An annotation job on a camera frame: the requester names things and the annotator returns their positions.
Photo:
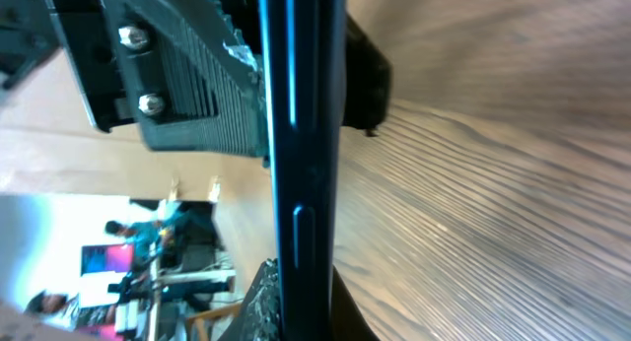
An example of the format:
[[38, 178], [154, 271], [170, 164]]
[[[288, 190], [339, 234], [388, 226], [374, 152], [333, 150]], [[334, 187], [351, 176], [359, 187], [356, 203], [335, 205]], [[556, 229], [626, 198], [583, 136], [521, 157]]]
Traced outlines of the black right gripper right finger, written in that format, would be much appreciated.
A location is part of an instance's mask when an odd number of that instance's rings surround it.
[[335, 267], [332, 267], [331, 333], [333, 341], [379, 341]]

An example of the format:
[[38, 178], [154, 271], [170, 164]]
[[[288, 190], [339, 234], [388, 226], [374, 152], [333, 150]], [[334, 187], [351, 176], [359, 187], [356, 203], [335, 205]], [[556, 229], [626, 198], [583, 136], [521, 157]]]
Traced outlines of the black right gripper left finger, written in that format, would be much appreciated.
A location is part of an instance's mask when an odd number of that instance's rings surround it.
[[281, 334], [278, 262], [266, 259], [260, 264], [238, 315], [219, 341], [280, 341]]

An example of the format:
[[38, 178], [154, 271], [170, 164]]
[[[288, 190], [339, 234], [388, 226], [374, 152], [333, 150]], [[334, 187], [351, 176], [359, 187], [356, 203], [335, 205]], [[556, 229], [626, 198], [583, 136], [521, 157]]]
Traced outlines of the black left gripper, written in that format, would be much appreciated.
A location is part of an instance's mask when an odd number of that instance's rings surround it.
[[1, 0], [1, 94], [64, 50], [91, 124], [154, 151], [264, 157], [262, 59], [231, 0]]

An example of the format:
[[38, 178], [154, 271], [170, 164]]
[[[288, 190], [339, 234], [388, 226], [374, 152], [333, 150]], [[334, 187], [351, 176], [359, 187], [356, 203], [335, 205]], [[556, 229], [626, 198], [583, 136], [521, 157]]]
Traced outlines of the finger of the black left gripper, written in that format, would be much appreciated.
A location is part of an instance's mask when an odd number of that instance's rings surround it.
[[377, 135], [386, 120], [392, 66], [350, 15], [346, 22], [346, 101], [342, 125]]

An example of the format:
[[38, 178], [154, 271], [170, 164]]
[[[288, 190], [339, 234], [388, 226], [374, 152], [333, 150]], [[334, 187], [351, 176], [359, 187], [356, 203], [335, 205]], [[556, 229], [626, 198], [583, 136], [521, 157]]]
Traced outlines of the Samsung Galaxy smartphone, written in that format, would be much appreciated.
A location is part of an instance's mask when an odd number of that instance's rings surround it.
[[259, 0], [282, 335], [329, 340], [346, 0]]

